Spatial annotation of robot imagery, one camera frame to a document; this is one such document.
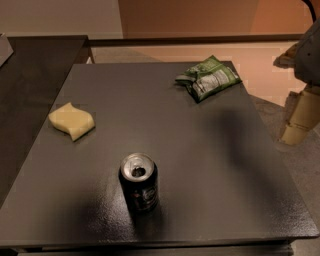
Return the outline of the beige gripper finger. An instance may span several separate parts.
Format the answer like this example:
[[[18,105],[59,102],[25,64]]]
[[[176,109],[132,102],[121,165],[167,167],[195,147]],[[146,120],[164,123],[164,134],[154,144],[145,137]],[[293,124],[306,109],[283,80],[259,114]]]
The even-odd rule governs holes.
[[[307,85],[300,93],[291,93],[287,110],[280,141],[297,145],[320,123],[320,87]]]
[[[298,44],[293,44],[284,53],[278,56],[273,65],[279,68],[294,68],[295,67],[295,55],[297,52]]]

